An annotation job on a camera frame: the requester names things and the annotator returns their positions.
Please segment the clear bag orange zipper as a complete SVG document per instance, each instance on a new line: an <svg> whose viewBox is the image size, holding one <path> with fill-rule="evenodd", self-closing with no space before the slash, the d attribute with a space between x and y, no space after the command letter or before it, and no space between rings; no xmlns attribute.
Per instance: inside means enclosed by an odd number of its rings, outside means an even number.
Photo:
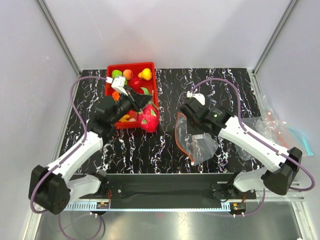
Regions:
<svg viewBox="0 0 320 240"><path fill-rule="evenodd" d="M192 166L197 166L214 157L219 144L209 133L194 134L188 132L187 118L179 112L175 124L175 142L185 153Z"/></svg>

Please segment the pink dragon fruit toy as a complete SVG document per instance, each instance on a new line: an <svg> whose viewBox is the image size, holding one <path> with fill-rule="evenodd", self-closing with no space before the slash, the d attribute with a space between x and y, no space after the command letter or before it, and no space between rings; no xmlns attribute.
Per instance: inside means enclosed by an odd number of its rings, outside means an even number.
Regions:
<svg viewBox="0 0 320 240"><path fill-rule="evenodd" d="M148 133L154 133L160 122L159 108L153 101L154 91L151 93L145 87L140 87L144 95L151 96L151 99L145 106L139 104L139 112L137 113L137 121L140 127Z"/></svg>

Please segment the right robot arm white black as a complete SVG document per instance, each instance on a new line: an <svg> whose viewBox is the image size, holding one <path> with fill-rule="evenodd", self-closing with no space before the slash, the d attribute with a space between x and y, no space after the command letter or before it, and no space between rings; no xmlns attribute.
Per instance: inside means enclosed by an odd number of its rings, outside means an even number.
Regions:
<svg viewBox="0 0 320 240"><path fill-rule="evenodd" d="M284 196L296 177L302 151L288 149L268 140L250 127L241 125L239 119L223 106L209 109L195 97L189 98L180 111L186 117L188 132L209 134L228 140L262 163L263 168L236 173L227 185L228 195L239 198L244 192L268 189Z"/></svg>

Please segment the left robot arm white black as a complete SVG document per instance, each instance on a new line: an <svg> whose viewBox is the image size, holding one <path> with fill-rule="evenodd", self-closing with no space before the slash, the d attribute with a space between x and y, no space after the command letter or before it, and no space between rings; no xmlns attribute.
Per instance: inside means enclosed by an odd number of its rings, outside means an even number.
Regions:
<svg viewBox="0 0 320 240"><path fill-rule="evenodd" d="M96 106L93 118L80 140L60 158L46 167L37 165L31 172L30 206L41 206L54 215L60 214L70 201L86 195L103 198L108 193L108 179L102 172L78 179L72 176L93 154L103 148L116 133L115 124L130 111L140 112L153 99L148 90L139 94L125 87L119 100L104 96Z"/></svg>

